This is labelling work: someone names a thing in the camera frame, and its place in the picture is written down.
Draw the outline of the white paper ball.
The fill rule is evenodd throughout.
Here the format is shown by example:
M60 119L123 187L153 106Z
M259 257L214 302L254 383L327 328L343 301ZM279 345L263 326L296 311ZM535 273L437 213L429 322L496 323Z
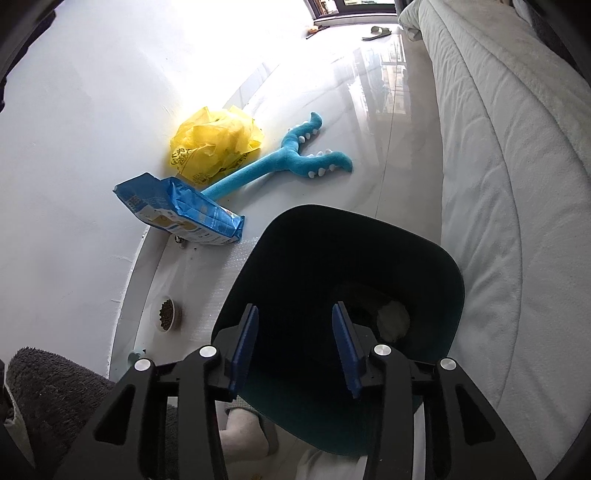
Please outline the white paper ball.
M410 317L406 308L398 302L381 308L378 312L377 327L384 341L394 343L403 338L410 328Z

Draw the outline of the black trash bin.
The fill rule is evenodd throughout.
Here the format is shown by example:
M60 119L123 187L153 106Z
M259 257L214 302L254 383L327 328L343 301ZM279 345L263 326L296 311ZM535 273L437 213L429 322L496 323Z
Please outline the black trash bin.
M464 298L460 269L441 246L374 218L303 205L264 229L214 331L256 307L242 399L315 448L362 456L382 402L363 386L361 336L349 329L433 363L451 348Z

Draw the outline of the dark grey fluffy rug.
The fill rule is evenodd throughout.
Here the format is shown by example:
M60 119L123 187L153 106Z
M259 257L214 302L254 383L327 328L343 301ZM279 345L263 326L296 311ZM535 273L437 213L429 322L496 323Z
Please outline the dark grey fluffy rug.
M119 382L25 347L1 367L4 479L183 479L176 393L147 358Z

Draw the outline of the small pet food bowl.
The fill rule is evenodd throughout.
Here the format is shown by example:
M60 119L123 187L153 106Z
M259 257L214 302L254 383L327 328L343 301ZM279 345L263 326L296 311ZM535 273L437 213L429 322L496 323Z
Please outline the small pet food bowl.
M151 317L158 332L170 333L180 327L181 309L170 296L159 295L152 302Z

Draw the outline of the blue pet food bag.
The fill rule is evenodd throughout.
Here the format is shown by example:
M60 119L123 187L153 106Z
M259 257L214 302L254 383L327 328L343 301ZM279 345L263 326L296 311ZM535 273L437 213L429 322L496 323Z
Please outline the blue pet food bag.
M187 242L221 246L242 240L243 216L177 178L144 173L116 185L113 193L140 221Z

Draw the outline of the yellow crumpled plastic bag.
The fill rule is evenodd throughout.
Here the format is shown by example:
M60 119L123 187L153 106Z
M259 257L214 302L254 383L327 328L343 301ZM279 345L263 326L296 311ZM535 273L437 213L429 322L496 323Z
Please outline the yellow crumpled plastic bag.
M242 110L203 107L171 138L169 165L202 189L235 172L259 155L263 131Z

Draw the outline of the blue plush tentacle toy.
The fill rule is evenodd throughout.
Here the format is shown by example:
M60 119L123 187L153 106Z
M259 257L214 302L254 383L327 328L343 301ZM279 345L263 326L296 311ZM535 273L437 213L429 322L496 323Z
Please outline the blue plush tentacle toy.
M311 141L321 128L321 115L311 112L310 120L291 128L283 136L279 149L206 187L201 191L201 194L211 200L218 200L264 175L283 171L310 179L325 176L329 171L338 169L352 173L353 161L345 153L327 151L311 156L300 154L301 145Z

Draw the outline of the grey-white bed mattress cover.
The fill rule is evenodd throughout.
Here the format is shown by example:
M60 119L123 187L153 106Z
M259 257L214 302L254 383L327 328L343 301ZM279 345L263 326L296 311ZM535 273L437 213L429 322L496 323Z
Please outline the grey-white bed mattress cover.
M500 2L400 20L433 64L441 242L466 290L451 354L542 479L590 413L590 88Z

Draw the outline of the green slipper on floor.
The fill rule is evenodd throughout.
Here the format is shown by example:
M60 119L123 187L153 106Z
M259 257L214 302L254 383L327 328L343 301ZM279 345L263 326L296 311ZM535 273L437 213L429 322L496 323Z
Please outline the green slipper on floor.
M373 26L370 29L370 34L363 37L363 41L374 41L382 38L386 38L392 35L392 30L388 27Z

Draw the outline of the orange object by window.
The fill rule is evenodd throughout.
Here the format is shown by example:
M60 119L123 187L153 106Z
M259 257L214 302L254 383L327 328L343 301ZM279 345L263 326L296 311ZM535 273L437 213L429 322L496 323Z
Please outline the orange object by window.
M327 26L314 26L310 30L308 30L307 34L305 34L305 38L310 39L315 34L318 34L322 30L327 29Z

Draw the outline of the dark framed window door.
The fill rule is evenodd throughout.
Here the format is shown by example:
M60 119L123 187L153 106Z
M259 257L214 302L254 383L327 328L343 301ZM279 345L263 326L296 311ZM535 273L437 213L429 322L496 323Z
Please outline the dark framed window door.
M331 26L396 22L398 14L410 4L410 1L305 0L304 4L308 7L315 25Z

